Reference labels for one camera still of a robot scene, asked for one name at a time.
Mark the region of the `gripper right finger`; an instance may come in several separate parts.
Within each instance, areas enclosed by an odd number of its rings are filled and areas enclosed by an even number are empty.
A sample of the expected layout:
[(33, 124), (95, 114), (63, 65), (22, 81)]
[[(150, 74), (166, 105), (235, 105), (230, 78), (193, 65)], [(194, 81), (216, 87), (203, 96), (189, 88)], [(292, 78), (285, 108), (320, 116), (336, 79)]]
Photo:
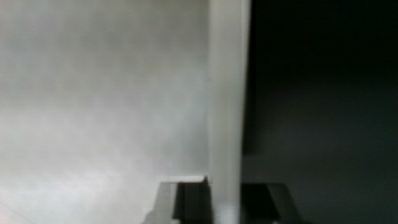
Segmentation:
[(241, 224), (308, 224), (285, 184), (242, 184)]

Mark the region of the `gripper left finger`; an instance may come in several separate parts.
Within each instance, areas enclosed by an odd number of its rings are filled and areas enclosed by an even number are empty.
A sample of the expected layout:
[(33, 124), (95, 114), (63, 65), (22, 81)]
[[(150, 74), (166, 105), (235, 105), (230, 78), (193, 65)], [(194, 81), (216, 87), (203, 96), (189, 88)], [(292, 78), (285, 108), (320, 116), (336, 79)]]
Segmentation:
[(210, 224), (210, 183), (205, 176), (177, 177), (161, 183), (143, 224)]

